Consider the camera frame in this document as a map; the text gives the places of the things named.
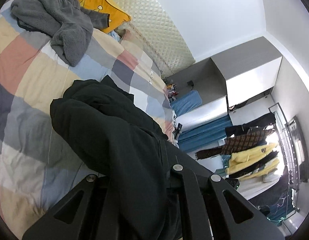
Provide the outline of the pastel checked duvet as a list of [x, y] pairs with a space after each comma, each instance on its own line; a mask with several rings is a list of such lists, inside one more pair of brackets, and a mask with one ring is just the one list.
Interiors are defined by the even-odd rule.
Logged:
[[159, 69], [94, 29], [76, 66], [52, 48], [52, 38], [19, 25], [10, 0], [0, 10], [0, 219], [16, 239], [91, 170], [54, 131], [50, 104], [75, 80], [111, 77], [134, 104], [172, 138], [173, 110]]

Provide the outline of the metal clothes rack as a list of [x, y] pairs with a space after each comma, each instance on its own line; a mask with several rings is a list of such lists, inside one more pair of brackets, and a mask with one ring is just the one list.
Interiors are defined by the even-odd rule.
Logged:
[[302, 183], [309, 182], [309, 158], [301, 124], [296, 116], [287, 119], [280, 103], [269, 107], [269, 111], [276, 117], [274, 125], [278, 136], [280, 152], [284, 166], [288, 172], [288, 190], [284, 194], [284, 217], [287, 220], [300, 211], [298, 207], [298, 193]]

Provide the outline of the yellow pillow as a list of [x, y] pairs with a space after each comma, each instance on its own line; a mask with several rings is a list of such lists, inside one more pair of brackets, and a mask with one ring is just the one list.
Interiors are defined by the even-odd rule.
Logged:
[[124, 22], [129, 22], [131, 16], [124, 12], [114, 0], [79, 0], [80, 5], [99, 13], [109, 14], [109, 27], [99, 28], [104, 33], [109, 33]]

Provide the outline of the plaid hanging garment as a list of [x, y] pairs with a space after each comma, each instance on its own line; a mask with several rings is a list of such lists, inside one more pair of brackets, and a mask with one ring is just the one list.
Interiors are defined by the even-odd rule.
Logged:
[[274, 131], [274, 129], [265, 129], [229, 137], [225, 140], [225, 144], [222, 146], [196, 152], [196, 157], [197, 159], [206, 159], [216, 155], [231, 155], [232, 153], [249, 150], [250, 148], [260, 146], [260, 143], [265, 141], [266, 137], [271, 135]]

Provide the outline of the grey fleece garment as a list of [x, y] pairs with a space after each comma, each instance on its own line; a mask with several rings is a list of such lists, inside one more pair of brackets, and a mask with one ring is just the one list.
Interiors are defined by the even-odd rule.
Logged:
[[14, 0], [11, 12], [21, 28], [50, 36], [52, 49], [72, 67], [86, 53], [94, 29], [110, 23], [110, 14], [86, 9], [78, 0]]

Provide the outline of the grey white wardrobe cabinet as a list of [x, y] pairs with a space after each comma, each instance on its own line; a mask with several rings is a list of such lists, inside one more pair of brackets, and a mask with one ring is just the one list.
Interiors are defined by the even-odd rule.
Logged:
[[277, 79], [282, 54], [265, 37], [259, 37], [222, 51], [169, 76], [178, 97], [191, 90], [202, 103], [176, 122], [184, 131], [207, 124], [228, 114], [230, 107], [271, 90]]

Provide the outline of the blue curtain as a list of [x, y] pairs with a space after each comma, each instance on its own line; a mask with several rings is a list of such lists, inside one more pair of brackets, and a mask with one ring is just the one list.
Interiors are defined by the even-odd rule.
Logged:
[[218, 118], [207, 124], [182, 132], [178, 138], [179, 148], [186, 152], [193, 152], [212, 142], [226, 137], [225, 128], [232, 126], [229, 115]]

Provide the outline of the pink checked pillow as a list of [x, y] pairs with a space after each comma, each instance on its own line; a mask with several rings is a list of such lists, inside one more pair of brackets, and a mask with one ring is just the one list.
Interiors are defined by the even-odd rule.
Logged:
[[126, 41], [136, 45], [140, 49], [143, 48], [143, 40], [138, 33], [134, 33], [128, 29], [115, 29], [115, 33], [119, 35], [119, 43]]

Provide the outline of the black hanging garment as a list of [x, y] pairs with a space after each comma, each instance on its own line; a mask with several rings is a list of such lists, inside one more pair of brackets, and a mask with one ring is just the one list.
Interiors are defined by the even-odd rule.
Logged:
[[275, 123], [276, 123], [275, 114], [267, 113], [246, 124], [226, 127], [225, 133], [227, 137], [230, 137], [232, 135], [234, 136], [244, 135], [254, 128], [265, 128]]

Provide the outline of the cream quilted headboard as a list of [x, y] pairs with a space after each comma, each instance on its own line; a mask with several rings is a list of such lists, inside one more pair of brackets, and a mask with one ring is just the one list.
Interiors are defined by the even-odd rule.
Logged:
[[114, 0], [131, 16], [128, 29], [155, 61], [161, 75], [171, 76], [195, 63], [179, 30], [157, 0]]

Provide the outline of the blue cloth on chair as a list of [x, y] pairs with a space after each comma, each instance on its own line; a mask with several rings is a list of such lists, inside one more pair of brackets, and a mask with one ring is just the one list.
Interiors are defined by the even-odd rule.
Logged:
[[201, 106], [202, 99], [197, 90], [191, 90], [182, 97], [170, 103], [171, 108], [174, 110], [176, 117], [184, 115], [195, 108]]

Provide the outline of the black puffer jacket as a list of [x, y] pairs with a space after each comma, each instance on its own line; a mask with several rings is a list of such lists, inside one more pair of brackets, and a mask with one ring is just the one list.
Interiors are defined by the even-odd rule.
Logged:
[[109, 77], [76, 80], [52, 101], [54, 130], [95, 172], [110, 180], [120, 239], [180, 239], [177, 197], [167, 192], [168, 171], [179, 163], [206, 169], [169, 142], [159, 124]]

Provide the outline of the yellow jacket hanging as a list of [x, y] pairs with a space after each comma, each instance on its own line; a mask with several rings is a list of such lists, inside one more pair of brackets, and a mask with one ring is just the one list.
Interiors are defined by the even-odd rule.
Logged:
[[272, 161], [278, 164], [278, 152], [274, 151], [277, 146], [277, 142], [272, 142], [249, 150], [232, 153], [226, 168], [227, 176], [241, 179], [262, 170], [267, 165], [269, 166]]

